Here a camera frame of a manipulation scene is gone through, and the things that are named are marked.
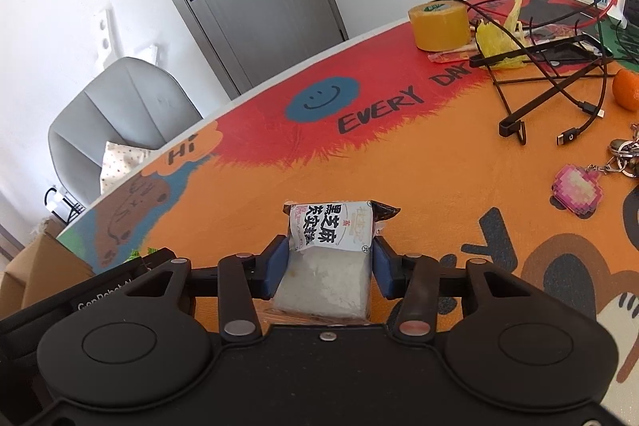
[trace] metal screw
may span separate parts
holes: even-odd
[[[324,331],[319,334],[319,338],[322,341],[335,341],[337,339],[337,334],[330,331]]]
[[[248,320],[233,320],[224,326],[224,332],[231,336],[248,336],[254,331],[255,324]]]
[[[430,324],[421,320],[408,320],[399,325],[399,332],[406,336],[426,336],[430,331]]]

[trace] orange fruit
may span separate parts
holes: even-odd
[[[612,94],[624,109],[639,110],[639,74],[619,69],[612,81]]]

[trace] white label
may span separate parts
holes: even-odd
[[[373,208],[368,201],[296,204],[290,224],[295,251],[320,246],[368,253],[373,240]]]

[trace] chair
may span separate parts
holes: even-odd
[[[107,141],[155,150],[201,119],[169,73],[137,58],[120,58],[49,127],[53,166],[66,190],[88,207],[100,196]]]

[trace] yellow plastic bag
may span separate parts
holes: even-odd
[[[518,41],[523,45],[526,45],[523,36],[523,26],[519,21],[520,10],[522,10],[522,0],[515,0],[515,4],[504,23],[504,28],[515,35]],[[484,21],[479,23],[477,32],[475,33],[475,39],[477,40],[479,49],[481,49],[486,58],[494,57],[494,55],[500,55],[501,53],[512,52],[520,48],[499,26]],[[525,67],[525,63],[523,63],[525,59],[525,55],[515,58],[504,58],[504,60],[491,67],[493,69],[516,69],[518,67]]]

